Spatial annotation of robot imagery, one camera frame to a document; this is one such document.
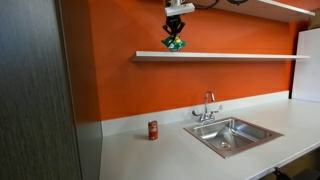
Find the dark wood cabinet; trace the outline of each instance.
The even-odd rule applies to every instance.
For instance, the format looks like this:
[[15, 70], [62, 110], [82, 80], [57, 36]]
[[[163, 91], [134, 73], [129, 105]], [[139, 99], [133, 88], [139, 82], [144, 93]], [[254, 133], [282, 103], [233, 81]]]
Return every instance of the dark wood cabinet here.
[[87, 3], [0, 1], [0, 179], [99, 179]]

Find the cabinet door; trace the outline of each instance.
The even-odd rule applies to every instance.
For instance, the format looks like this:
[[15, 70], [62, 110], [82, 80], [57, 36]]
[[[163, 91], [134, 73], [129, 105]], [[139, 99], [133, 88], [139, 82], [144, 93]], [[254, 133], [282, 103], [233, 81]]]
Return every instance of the cabinet door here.
[[56, 7], [0, 1], [0, 179], [81, 179]]

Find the faucet handle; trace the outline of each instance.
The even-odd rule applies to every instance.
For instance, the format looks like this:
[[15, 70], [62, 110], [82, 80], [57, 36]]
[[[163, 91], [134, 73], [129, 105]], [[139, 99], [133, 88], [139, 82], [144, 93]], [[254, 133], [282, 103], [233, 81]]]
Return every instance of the faucet handle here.
[[220, 111], [222, 111], [223, 106], [220, 105], [218, 110], [215, 111], [211, 111], [211, 113], [219, 113]]
[[202, 117], [203, 116], [203, 114], [202, 113], [200, 113], [200, 114], [196, 114], [196, 112], [193, 110], [192, 111], [192, 114], [194, 115], [194, 116], [200, 116], [200, 117]]

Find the sink drain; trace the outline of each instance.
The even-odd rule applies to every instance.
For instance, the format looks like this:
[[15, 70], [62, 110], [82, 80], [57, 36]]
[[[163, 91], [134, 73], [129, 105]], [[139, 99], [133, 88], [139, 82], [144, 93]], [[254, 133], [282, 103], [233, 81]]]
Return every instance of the sink drain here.
[[230, 148], [231, 146], [230, 146], [229, 143], [221, 142], [220, 147], [222, 147], [222, 148]]

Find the green object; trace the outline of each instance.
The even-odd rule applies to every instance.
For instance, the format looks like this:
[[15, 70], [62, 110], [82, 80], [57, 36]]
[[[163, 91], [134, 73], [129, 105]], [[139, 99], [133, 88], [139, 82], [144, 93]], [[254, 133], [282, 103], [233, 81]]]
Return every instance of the green object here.
[[173, 39], [169, 36], [167, 39], [161, 41], [170, 51], [180, 51], [184, 46], [187, 45], [186, 42], [182, 41], [178, 36]]

